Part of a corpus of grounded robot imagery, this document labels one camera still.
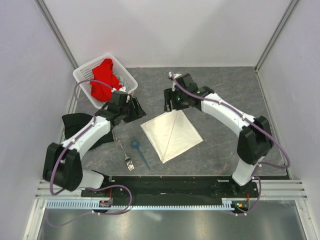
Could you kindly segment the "red cloth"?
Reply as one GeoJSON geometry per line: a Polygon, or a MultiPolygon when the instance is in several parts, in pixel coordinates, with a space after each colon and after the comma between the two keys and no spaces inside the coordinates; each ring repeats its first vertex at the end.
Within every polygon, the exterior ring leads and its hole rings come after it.
{"type": "Polygon", "coordinates": [[[106,58],[103,62],[92,69],[93,80],[91,81],[91,96],[100,102],[108,102],[112,98],[112,88],[117,90],[122,87],[118,78],[113,74],[113,60],[106,58]]]}

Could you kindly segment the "white plastic basket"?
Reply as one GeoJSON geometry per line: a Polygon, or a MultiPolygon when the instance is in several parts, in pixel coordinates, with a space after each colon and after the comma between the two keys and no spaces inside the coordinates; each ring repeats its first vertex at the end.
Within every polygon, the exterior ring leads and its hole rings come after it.
{"type": "Polygon", "coordinates": [[[112,90],[124,87],[128,94],[138,88],[137,81],[110,53],[99,56],[73,71],[73,77],[97,109],[111,99],[112,90]]]}

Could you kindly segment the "grey cloth in basket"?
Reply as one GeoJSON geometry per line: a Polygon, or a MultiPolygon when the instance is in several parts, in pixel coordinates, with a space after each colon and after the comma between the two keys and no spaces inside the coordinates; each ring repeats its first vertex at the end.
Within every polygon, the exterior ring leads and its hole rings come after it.
{"type": "Polygon", "coordinates": [[[127,87],[127,81],[126,81],[126,78],[124,76],[119,76],[118,80],[119,80],[119,84],[120,85],[122,85],[123,87],[127,87]]]}

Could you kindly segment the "white cloth napkin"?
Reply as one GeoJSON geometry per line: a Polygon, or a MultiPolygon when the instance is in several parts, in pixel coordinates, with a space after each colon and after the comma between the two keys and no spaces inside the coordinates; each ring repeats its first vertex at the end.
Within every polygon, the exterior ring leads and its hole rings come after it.
{"type": "Polygon", "coordinates": [[[140,126],[162,163],[203,142],[182,110],[165,112],[140,126]]]}

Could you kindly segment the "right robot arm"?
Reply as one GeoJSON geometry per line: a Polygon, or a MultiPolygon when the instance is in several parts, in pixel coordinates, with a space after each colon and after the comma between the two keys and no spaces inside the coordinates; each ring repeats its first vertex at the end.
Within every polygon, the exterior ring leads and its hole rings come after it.
{"type": "Polygon", "coordinates": [[[254,117],[238,110],[207,86],[198,87],[188,73],[182,75],[171,71],[168,78],[172,87],[163,91],[164,111],[196,108],[223,123],[238,137],[236,151],[239,161],[229,191],[235,197],[242,196],[257,164],[273,147],[267,137],[271,134],[269,121],[264,116],[254,117]]]}

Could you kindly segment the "silver metal fork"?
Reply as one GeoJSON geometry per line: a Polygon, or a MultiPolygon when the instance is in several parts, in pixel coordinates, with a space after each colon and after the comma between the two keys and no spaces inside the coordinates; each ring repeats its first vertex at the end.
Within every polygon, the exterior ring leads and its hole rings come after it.
{"type": "Polygon", "coordinates": [[[131,158],[127,155],[127,153],[125,152],[125,149],[123,147],[123,143],[121,141],[121,138],[120,137],[117,137],[116,138],[116,141],[118,142],[118,144],[120,145],[121,149],[123,150],[123,153],[124,153],[124,161],[126,163],[126,166],[127,168],[129,169],[129,171],[133,171],[135,168],[134,168],[134,164],[131,160],[131,158]]]}

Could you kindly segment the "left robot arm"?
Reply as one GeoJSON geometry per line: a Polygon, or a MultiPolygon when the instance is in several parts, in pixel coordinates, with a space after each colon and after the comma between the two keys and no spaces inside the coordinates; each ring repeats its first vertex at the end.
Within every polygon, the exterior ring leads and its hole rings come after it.
{"type": "Polygon", "coordinates": [[[42,178],[49,182],[53,196],[76,190],[83,180],[82,158],[103,136],[121,122],[130,123],[146,116],[138,98],[116,90],[89,122],[62,143],[51,143],[46,150],[42,178]]]}

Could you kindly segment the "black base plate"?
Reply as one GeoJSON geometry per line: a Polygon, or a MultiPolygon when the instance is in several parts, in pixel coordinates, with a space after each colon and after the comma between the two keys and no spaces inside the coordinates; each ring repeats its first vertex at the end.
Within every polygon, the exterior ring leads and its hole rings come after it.
{"type": "Polygon", "coordinates": [[[83,190],[82,197],[111,197],[116,206],[221,205],[223,198],[253,199],[258,186],[238,186],[230,176],[107,176],[102,191],[83,190]]]}

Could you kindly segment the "blue plastic spoon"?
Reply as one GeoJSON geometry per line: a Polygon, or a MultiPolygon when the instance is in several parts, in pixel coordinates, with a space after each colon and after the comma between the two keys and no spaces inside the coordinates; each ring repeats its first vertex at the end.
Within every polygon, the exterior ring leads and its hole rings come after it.
{"type": "Polygon", "coordinates": [[[138,151],[141,159],[143,160],[143,162],[144,162],[144,164],[146,165],[147,169],[150,171],[151,168],[150,168],[150,166],[149,166],[149,164],[148,164],[145,156],[143,155],[142,151],[140,150],[140,142],[139,142],[138,140],[133,140],[133,141],[131,142],[131,147],[132,147],[133,149],[136,149],[136,150],[138,151]]]}

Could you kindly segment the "black cloth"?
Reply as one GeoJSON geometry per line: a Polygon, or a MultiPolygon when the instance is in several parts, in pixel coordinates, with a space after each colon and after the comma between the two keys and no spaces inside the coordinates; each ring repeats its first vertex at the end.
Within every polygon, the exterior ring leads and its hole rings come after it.
{"type": "MultiPolygon", "coordinates": [[[[92,116],[87,113],[65,114],[61,118],[64,124],[64,137],[66,139],[71,138],[92,120],[92,116]]],[[[102,144],[112,143],[114,141],[114,134],[112,131],[110,131],[108,134],[105,134],[98,141],[96,141],[89,150],[94,150],[102,144]]]]}

